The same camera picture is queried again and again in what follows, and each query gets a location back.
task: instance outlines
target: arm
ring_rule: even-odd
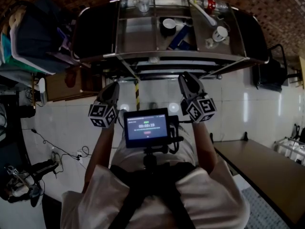
[[[210,135],[203,122],[193,123],[193,131],[199,166],[210,174],[218,161]]]
[[[99,139],[97,140],[94,151],[87,166],[87,170],[85,174],[85,184],[82,193],[86,192],[96,165],[101,165],[108,168],[113,134],[114,134],[114,124],[112,124],[107,129],[102,129],[102,133]]]

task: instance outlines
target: white mug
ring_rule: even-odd
[[[223,26],[218,26],[213,32],[212,38],[215,42],[221,42],[228,36],[228,30]]]

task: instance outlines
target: electrical outlet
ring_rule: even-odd
[[[77,152],[77,155],[81,155],[82,156],[82,153],[81,152]],[[80,157],[79,162],[82,164],[82,157]]]

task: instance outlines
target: black harness strap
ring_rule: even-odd
[[[126,228],[135,210],[141,206],[147,196],[152,195],[159,196],[163,200],[173,213],[178,228],[195,229],[180,200],[181,194],[175,185],[176,181],[182,179],[194,169],[195,167],[191,163],[178,163],[172,167],[169,164],[157,166],[152,173],[147,170],[129,173],[118,166],[111,166],[110,171],[129,186],[130,191],[109,229]]]

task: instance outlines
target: glass cup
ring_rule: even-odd
[[[142,13],[146,13],[149,10],[150,1],[151,0],[133,0],[133,3]]]

